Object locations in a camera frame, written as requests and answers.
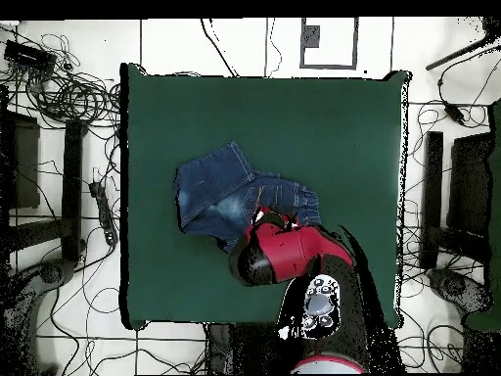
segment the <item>black cable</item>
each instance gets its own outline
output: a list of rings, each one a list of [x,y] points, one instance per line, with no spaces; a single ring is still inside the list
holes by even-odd
[[[271,25],[271,30],[270,30],[270,43],[275,48],[275,50],[278,52],[278,54],[280,55],[280,62],[278,63],[278,67],[275,70],[273,70],[272,72],[270,72],[270,74],[268,75],[268,77],[270,77],[273,72],[276,72],[277,70],[279,70],[280,66],[282,65],[282,54],[280,53],[280,51],[278,50],[278,48],[275,46],[275,43],[273,43],[273,39],[272,39],[272,37],[273,37],[273,28],[275,27],[275,21],[276,20],[277,20],[276,18],[273,18],[273,24]]]
[[[215,50],[219,54],[219,57],[223,60],[224,65],[226,65],[226,68],[228,69],[228,71],[231,73],[232,76],[239,76],[235,70],[231,70],[230,66],[228,65],[228,63],[224,59],[223,54],[221,53],[221,51],[219,50],[219,48],[217,47],[217,45],[215,44],[215,42],[212,40],[212,38],[208,35],[208,33],[207,33],[206,29],[205,29],[204,19],[200,19],[200,23],[202,24],[202,30],[204,31],[205,37],[208,40],[210,40],[210,43],[212,43],[212,45],[214,46]]]
[[[61,333],[67,335],[69,338],[71,338],[72,340],[74,340],[76,342],[76,350],[74,351],[73,355],[71,356],[71,359],[68,361],[67,365],[65,366],[65,369],[63,370],[62,376],[65,376],[65,374],[67,373],[67,370],[69,368],[69,365],[71,364],[71,362],[73,361],[74,357],[76,356],[76,354],[78,353],[78,351],[80,349],[80,343],[70,333],[68,333],[67,331],[63,330],[61,327],[59,327],[59,325],[54,320],[54,309],[56,308],[56,304],[58,303],[58,299],[59,299],[59,287],[56,290],[56,300],[54,301],[54,304],[52,305],[51,312],[50,312],[50,319],[52,321],[52,324]]]
[[[485,121],[485,118],[486,118],[486,110],[485,110],[485,107],[482,107],[483,109],[483,119],[481,122],[477,122],[476,120],[473,119],[472,117],[472,109],[473,107],[476,105],[477,103],[477,100],[478,98],[480,97],[481,93],[483,92],[483,90],[485,89],[485,87],[487,86],[487,83],[489,81],[489,79],[492,77],[492,74],[494,73],[494,71],[497,69],[498,65],[501,63],[501,58],[497,61],[497,63],[494,65],[494,67],[492,68],[492,71],[489,73],[487,79],[485,80],[485,83],[483,84],[483,87],[482,89],[480,90],[480,92],[478,93],[476,99],[474,100],[474,102],[469,106],[469,109],[467,110],[467,113],[468,113],[468,119],[465,119],[464,115],[462,114],[461,112],[461,109],[459,107],[459,105],[457,104],[451,104],[449,102],[447,102],[444,98],[443,98],[443,95],[442,95],[442,85],[443,85],[443,77],[445,76],[445,74],[451,70],[452,68],[454,68],[455,66],[457,65],[460,65],[460,64],[463,64],[467,61],[469,61],[470,59],[476,57],[476,56],[479,56],[479,55],[483,55],[483,54],[486,54],[486,53],[489,53],[489,52],[493,52],[494,50],[500,50],[501,49],[501,46],[494,46],[494,47],[491,47],[491,48],[488,48],[488,49],[485,49],[485,50],[481,50],[477,53],[475,53],[474,55],[466,58],[466,59],[463,59],[461,61],[458,61],[452,65],[450,65],[449,67],[447,67],[441,74],[440,76],[440,79],[438,80],[438,95],[440,96],[440,100],[441,102],[443,103],[444,107],[445,107],[445,111],[451,115],[451,117],[454,119],[454,121],[458,122],[459,124],[463,125],[464,127],[467,127],[467,128],[476,128],[478,126],[487,126],[489,127],[489,125],[485,125],[483,124],[483,122]],[[473,121],[476,125],[465,125],[465,121]]]

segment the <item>cable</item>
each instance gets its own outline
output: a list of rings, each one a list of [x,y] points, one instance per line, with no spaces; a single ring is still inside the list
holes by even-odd
[[[219,54],[220,58],[223,60],[224,65],[226,65],[226,68],[228,69],[228,71],[231,73],[232,76],[239,76],[235,70],[231,70],[230,66],[228,65],[228,63],[224,59],[223,54],[221,53],[221,51],[219,50],[219,48],[217,47],[217,45],[214,43],[214,41],[212,40],[212,38],[208,35],[208,33],[207,33],[206,29],[205,29],[204,19],[200,19],[200,23],[202,24],[202,30],[204,31],[205,37],[208,40],[210,40],[210,43],[212,43],[212,45],[214,46],[214,48],[217,51],[217,53]]]
[[[438,80],[438,95],[440,96],[440,100],[441,102],[443,103],[444,107],[445,107],[445,111],[451,116],[451,118],[458,122],[459,124],[467,127],[467,128],[476,128],[478,126],[488,126],[488,125],[484,125],[483,122],[485,121],[485,117],[486,117],[486,112],[485,112],[485,108],[482,107],[483,109],[483,119],[481,122],[477,122],[475,121],[473,118],[472,118],[472,109],[474,107],[474,105],[477,103],[477,100],[478,98],[480,97],[481,93],[484,91],[485,87],[487,86],[487,83],[489,81],[489,79],[492,77],[492,74],[494,73],[494,71],[497,69],[498,65],[501,63],[501,58],[496,62],[496,64],[494,65],[494,67],[492,68],[492,71],[489,73],[487,79],[485,80],[485,83],[483,84],[483,87],[482,89],[480,90],[480,92],[478,93],[476,99],[474,100],[474,102],[469,106],[470,108],[467,110],[467,113],[468,113],[468,119],[465,119],[463,113],[461,112],[461,110],[459,109],[460,106],[458,106],[457,104],[451,104],[449,102],[447,102],[444,98],[443,98],[443,95],[442,95],[442,86],[443,86],[443,77],[445,76],[445,74],[451,70],[452,68],[454,68],[455,66],[459,65],[459,64],[463,64],[467,61],[469,61],[470,59],[476,57],[476,56],[479,56],[479,55],[483,55],[483,54],[486,54],[486,53],[489,53],[489,52],[493,52],[494,50],[500,50],[501,49],[501,46],[494,46],[494,47],[491,47],[491,48],[488,48],[488,49],[485,49],[485,50],[481,50],[477,53],[475,53],[474,55],[466,58],[466,59],[463,59],[461,61],[458,61],[452,65],[450,65],[449,67],[447,67],[441,74],[440,76],[440,79]],[[469,121],[469,120],[472,120],[476,125],[465,125],[464,124],[464,121]]]
[[[275,50],[278,52],[278,54],[280,55],[280,62],[278,63],[278,67],[275,70],[273,70],[272,72],[270,72],[270,74],[268,75],[268,77],[271,77],[272,73],[276,72],[277,70],[279,70],[280,69],[280,65],[282,65],[282,54],[280,53],[280,51],[278,50],[278,48],[275,46],[275,43],[273,43],[273,39],[272,39],[273,28],[275,27],[275,21],[276,21],[276,18],[273,18],[273,24],[271,25],[271,30],[270,30],[270,43],[275,48]]]

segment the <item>green table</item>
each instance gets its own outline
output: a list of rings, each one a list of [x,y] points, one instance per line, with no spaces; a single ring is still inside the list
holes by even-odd
[[[407,82],[407,72],[387,80],[263,79],[148,76],[122,66],[129,318],[276,321],[286,284],[243,287],[215,240],[184,235],[177,224],[176,167],[236,140],[254,169],[279,172],[316,192],[327,229],[339,231],[341,224],[357,238],[386,321],[396,327],[395,229]]]

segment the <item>black stand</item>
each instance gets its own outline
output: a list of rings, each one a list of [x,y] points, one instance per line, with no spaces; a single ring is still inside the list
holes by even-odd
[[[80,218],[82,138],[87,128],[78,119],[66,123],[62,218],[11,227],[10,198],[17,193],[18,160],[16,118],[7,105],[8,90],[0,86],[0,371],[2,375],[47,374],[39,370],[36,361],[36,315],[43,295],[71,279],[85,248]],[[11,275],[11,252],[58,238],[61,259],[40,262]]]

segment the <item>jeans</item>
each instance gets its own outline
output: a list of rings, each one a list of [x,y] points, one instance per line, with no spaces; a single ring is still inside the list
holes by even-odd
[[[279,173],[255,171],[235,141],[179,166],[174,192],[181,231],[212,236],[226,253],[259,206],[295,215],[301,225],[320,224],[314,192]]]

